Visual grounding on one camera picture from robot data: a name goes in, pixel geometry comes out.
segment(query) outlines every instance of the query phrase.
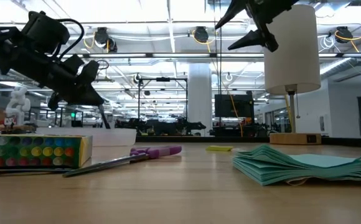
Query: cardboard box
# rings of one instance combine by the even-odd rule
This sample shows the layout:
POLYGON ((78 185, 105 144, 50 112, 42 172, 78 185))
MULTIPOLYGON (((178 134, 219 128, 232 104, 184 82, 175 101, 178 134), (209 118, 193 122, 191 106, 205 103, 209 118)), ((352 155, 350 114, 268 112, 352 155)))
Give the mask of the cardboard box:
POLYGON ((92 155, 92 136, 0 134, 0 169, 79 168, 92 155))

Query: workbench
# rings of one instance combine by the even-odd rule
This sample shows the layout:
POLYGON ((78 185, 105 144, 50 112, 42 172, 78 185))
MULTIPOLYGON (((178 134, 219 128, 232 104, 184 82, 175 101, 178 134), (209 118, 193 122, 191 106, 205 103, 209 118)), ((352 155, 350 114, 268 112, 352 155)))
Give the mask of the workbench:
MULTIPOLYGON (((207 152, 209 145, 186 143, 177 156, 67 179, 0 175, 0 223, 361 223, 360 182, 262 187, 232 167, 231 152, 207 152)), ((259 144, 215 145, 252 150, 259 144)), ((272 147, 288 154, 361 155, 358 147, 272 147)), ((130 148, 95 147, 91 161, 130 148)))

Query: white column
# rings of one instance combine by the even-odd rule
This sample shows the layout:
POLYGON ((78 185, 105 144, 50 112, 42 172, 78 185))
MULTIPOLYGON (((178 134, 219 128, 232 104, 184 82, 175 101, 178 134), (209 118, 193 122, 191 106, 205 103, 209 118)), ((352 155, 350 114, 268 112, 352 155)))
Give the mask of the white column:
POLYGON ((192 63, 188 75, 188 119, 189 122, 201 122, 207 128, 195 130, 202 137, 209 137, 212 129, 212 86, 209 63, 192 63))

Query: paper stack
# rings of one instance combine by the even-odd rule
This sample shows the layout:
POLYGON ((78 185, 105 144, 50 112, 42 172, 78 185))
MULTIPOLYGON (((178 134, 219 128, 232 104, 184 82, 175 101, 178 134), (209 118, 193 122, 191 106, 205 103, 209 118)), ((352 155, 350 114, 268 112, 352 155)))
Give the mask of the paper stack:
POLYGON ((310 177, 328 180, 361 180, 361 157, 303 154, 289 156, 269 146, 236 152, 233 165, 261 185, 286 181, 303 184, 310 177))

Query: lamp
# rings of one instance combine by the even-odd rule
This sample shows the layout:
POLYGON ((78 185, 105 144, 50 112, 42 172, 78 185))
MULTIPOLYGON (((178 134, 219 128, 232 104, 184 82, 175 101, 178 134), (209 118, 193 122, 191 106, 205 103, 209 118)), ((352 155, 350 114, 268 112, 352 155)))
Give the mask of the lamp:
POLYGON ((290 119, 295 128, 294 94, 321 87, 315 10, 295 5, 268 24, 279 48, 265 49, 265 88, 272 95, 290 96, 290 119))

